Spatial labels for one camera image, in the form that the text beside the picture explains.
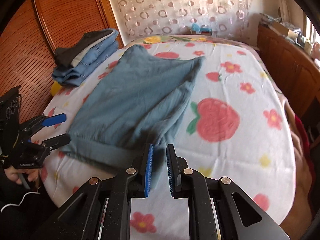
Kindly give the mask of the person's left hand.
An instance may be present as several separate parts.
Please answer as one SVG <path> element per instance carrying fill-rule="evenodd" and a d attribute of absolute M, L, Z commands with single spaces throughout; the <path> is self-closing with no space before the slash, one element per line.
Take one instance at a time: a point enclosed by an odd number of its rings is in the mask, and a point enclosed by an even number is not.
<path fill-rule="evenodd" d="M 15 182 L 18 185 L 22 185 L 21 176 L 26 174 L 26 180 L 29 182 L 36 181 L 39 177 L 39 170 L 38 169 L 30 169 L 30 170 L 17 170 L 13 166 L 6 168 L 4 170 L 5 175 L 10 181 Z"/>

